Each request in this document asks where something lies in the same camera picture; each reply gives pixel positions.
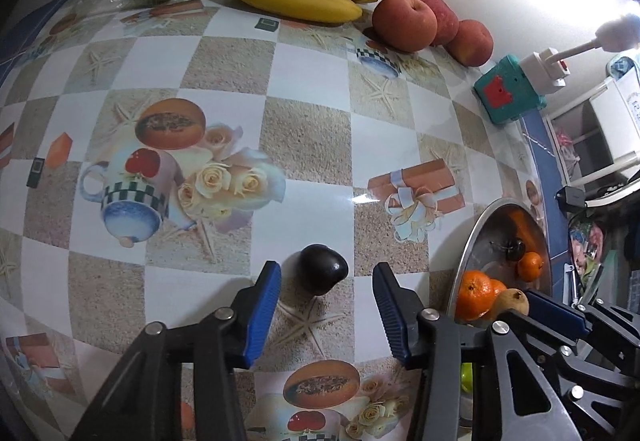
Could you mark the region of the steel bowl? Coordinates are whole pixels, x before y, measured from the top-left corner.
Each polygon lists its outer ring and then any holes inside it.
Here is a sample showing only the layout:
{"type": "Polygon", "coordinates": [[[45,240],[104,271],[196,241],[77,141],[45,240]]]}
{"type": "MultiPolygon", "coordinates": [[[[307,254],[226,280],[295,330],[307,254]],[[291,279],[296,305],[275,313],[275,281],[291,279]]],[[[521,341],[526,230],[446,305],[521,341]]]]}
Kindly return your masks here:
{"type": "Polygon", "coordinates": [[[466,240],[459,261],[454,283],[446,305],[447,314],[461,324],[478,324],[488,320],[489,311],[473,322],[459,321],[454,317],[458,289],[466,271],[477,270],[491,279],[499,279],[508,288],[521,291],[533,289],[550,296],[551,265],[546,236],[523,204],[512,199],[498,199],[492,202],[476,219],[466,240]],[[526,283],[518,277],[518,264],[506,261],[504,245],[509,239],[519,237],[527,251],[535,251],[544,259],[541,276],[532,283],[526,283]]]}

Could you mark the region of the middle red apple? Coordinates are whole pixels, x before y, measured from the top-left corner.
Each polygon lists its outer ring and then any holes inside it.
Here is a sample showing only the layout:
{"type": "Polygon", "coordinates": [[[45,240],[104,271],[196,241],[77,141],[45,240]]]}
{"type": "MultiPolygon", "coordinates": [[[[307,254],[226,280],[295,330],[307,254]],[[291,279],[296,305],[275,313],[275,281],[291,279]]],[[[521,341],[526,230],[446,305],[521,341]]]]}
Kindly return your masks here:
{"type": "Polygon", "coordinates": [[[431,46],[448,44],[457,34],[459,19],[444,0],[420,0],[434,13],[437,22],[436,36],[431,46]]]}

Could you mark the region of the white desk lamp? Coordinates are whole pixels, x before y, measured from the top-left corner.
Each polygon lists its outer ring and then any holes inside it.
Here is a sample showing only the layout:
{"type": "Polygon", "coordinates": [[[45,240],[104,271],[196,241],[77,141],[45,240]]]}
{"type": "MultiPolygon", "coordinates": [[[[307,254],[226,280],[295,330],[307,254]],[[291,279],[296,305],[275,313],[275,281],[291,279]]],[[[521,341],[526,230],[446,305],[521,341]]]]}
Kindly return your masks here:
{"type": "Polygon", "coordinates": [[[586,43],[565,51],[548,48],[532,53],[520,60],[520,67],[537,94],[550,95],[566,86],[565,79],[570,75],[566,63],[569,58],[597,49],[620,53],[637,46],[639,39],[639,16],[628,14],[602,25],[594,38],[586,43]]]}

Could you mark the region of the large orange mandarin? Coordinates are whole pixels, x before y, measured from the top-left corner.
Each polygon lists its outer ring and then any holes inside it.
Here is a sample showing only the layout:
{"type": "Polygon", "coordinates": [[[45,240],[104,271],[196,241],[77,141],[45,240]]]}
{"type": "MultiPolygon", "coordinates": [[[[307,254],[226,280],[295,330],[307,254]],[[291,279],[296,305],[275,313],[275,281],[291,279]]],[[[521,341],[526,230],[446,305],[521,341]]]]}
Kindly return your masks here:
{"type": "Polygon", "coordinates": [[[508,287],[506,287],[506,285],[504,285],[501,281],[499,281],[499,279],[491,279],[490,285],[491,285],[491,291],[492,291],[492,294],[491,294],[492,300],[496,300],[496,298],[503,291],[506,291],[508,289],[508,287]]]}

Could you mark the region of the red apple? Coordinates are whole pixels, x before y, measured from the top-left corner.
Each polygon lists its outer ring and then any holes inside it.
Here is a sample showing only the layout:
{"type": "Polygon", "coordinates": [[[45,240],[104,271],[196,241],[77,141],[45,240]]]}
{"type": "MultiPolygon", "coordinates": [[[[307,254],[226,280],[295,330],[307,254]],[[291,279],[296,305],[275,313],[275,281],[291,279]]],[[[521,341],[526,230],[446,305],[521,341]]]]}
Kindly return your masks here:
{"type": "Polygon", "coordinates": [[[457,34],[445,45],[445,50],[465,67],[480,67],[491,58],[494,39],[483,23],[463,19],[457,34]]]}
{"type": "Polygon", "coordinates": [[[437,22],[436,36],[431,46],[448,44],[457,34],[459,19],[444,0],[420,0],[434,13],[437,22]]]}
{"type": "Polygon", "coordinates": [[[437,18],[421,0],[382,0],[372,13],[372,26],[390,46],[413,53],[431,45],[437,34],[437,18]]]}

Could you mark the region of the orange mandarin with stem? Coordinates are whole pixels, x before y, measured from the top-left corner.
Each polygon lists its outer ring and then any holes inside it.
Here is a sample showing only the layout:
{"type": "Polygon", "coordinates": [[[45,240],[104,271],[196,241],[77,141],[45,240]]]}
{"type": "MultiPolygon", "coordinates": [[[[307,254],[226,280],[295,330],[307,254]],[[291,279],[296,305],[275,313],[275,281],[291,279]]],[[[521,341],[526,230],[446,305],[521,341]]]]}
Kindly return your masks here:
{"type": "Polygon", "coordinates": [[[458,289],[454,317],[465,322],[478,320],[490,310],[495,297],[488,275],[477,270],[466,271],[458,289]]]}

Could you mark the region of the right red apple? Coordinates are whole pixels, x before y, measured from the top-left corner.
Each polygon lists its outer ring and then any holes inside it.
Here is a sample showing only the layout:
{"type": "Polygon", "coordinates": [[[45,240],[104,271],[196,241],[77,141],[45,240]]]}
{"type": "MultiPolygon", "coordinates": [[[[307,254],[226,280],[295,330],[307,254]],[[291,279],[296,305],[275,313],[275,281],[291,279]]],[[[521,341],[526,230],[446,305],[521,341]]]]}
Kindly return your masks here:
{"type": "Polygon", "coordinates": [[[445,50],[465,67],[480,67],[491,58],[494,39],[483,23],[463,19],[457,34],[445,45],[445,50]]]}

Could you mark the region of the front red apple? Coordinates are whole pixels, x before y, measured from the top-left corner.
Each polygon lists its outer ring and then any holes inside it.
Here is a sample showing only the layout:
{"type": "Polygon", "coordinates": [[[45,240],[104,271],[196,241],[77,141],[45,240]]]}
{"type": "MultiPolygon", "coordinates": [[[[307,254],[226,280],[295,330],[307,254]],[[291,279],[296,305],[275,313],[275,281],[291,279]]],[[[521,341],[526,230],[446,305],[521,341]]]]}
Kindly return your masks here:
{"type": "Polygon", "coordinates": [[[372,13],[372,26],[390,46],[413,53],[431,45],[437,34],[437,18],[421,0],[382,0],[372,13]]]}

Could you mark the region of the green fruit in bowl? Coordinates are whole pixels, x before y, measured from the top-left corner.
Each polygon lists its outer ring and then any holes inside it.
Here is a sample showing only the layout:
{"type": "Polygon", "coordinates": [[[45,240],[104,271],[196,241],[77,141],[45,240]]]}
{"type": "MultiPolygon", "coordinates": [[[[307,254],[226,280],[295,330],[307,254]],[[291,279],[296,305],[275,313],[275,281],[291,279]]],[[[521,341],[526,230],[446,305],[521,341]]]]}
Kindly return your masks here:
{"type": "Polygon", "coordinates": [[[462,363],[460,366],[460,387],[461,391],[466,395],[472,395],[473,393],[473,364],[462,363]]]}

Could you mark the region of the teal toy box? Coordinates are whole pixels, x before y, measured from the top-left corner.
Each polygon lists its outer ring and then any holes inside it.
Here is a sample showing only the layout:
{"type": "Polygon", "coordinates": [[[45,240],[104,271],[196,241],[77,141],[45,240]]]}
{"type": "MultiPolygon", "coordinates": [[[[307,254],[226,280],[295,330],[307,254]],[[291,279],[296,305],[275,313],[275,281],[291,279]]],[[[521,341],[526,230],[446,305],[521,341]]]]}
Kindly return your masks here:
{"type": "Polygon", "coordinates": [[[493,124],[518,120],[529,112],[547,106],[546,100],[529,82],[520,61],[512,54],[503,57],[477,79],[473,91],[493,124]]]}

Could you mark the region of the small dark plum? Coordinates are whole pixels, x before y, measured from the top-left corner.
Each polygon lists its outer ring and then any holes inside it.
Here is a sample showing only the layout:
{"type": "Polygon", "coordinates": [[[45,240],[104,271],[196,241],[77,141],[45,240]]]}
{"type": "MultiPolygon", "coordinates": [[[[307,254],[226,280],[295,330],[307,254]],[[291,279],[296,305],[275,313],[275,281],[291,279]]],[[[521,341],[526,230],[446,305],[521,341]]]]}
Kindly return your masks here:
{"type": "Polygon", "coordinates": [[[519,237],[509,239],[504,245],[504,257],[506,261],[518,263],[526,253],[526,245],[519,237]]]}

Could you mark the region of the black power adapter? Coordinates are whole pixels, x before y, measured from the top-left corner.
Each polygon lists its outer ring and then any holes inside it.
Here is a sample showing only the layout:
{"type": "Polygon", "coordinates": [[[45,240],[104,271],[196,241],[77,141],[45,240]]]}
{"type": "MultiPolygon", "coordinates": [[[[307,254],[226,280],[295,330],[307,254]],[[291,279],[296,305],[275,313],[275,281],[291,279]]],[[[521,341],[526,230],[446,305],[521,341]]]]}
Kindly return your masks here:
{"type": "Polygon", "coordinates": [[[580,187],[563,186],[556,192],[555,200],[564,213],[580,213],[586,208],[586,193],[580,187]]]}

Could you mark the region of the white shelf rack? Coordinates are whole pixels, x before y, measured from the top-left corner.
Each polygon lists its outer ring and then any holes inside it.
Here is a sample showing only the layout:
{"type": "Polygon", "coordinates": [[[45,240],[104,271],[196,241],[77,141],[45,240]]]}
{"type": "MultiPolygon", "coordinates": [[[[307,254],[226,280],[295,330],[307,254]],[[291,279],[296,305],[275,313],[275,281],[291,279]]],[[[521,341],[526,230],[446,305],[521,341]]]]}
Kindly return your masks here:
{"type": "Polygon", "coordinates": [[[563,183],[597,190],[639,173],[639,54],[618,54],[597,86],[544,116],[563,183]]]}

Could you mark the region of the brown longan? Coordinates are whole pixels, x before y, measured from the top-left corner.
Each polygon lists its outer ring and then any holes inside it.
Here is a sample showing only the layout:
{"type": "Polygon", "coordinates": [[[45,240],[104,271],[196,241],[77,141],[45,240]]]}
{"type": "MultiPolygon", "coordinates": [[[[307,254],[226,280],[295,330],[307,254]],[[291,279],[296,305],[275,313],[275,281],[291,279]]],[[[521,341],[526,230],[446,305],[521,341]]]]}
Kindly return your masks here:
{"type": "Polygon", "coordinates": [[[491,305],[488,320],[497,320],[501,313],[509,310],[518,311],[523,315],[529,313],[529,302],[524,291],[518,288],[508,288],[501,291],[491,305]]]}

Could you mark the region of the patterned tablecloth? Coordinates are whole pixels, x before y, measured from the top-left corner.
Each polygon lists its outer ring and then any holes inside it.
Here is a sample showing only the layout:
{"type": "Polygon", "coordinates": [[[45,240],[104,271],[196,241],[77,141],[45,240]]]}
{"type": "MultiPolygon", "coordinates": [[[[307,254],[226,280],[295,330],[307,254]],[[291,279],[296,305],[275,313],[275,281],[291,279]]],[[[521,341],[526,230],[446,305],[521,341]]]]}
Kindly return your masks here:
{"type": "Polygon", "coordinates": [[[282,267],[264,352],[238,372],[256,440],[401,440],[416,375],[390,356],[371,272],[443,308],[475,218],[509,197],[566,250],[537,115],[504,127],[446,52],[221,0],[37,13],[1,45],[1,380],[66,440],[142,327],[192,324],[282,267]],[[302,287],[299,253],[348,275],[302,287]]]}

